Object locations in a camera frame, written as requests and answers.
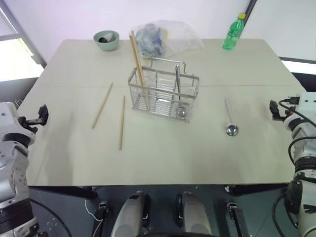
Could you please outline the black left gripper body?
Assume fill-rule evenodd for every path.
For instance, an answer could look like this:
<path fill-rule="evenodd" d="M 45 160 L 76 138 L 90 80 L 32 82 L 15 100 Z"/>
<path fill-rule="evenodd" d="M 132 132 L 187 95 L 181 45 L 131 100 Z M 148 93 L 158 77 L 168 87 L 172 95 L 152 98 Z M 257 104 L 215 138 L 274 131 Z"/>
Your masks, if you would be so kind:
<path fill-rule="evenodd" d="M 25 117 L 19 117 L 18 118 L 19 124 L 26 130 L 32 132 L 33 134 L 36 134 L 38 131 L 37 127 L 33 127 L 33 125 L 39 125 L 41 124 L 41 119 L 30 119 L 27 120 Z"/>

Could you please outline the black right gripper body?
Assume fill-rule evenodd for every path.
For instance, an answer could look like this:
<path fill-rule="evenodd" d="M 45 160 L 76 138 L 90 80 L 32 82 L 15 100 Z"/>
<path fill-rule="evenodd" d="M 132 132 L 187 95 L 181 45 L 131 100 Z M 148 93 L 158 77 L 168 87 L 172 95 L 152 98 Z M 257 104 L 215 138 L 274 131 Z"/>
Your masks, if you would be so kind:
<path fill-rule="evenodd" d="M 281 114 L 279 109 L 272 109 L 272 120 L 284 121 L 286 118 L 288 118 L 288 115 Z"/>

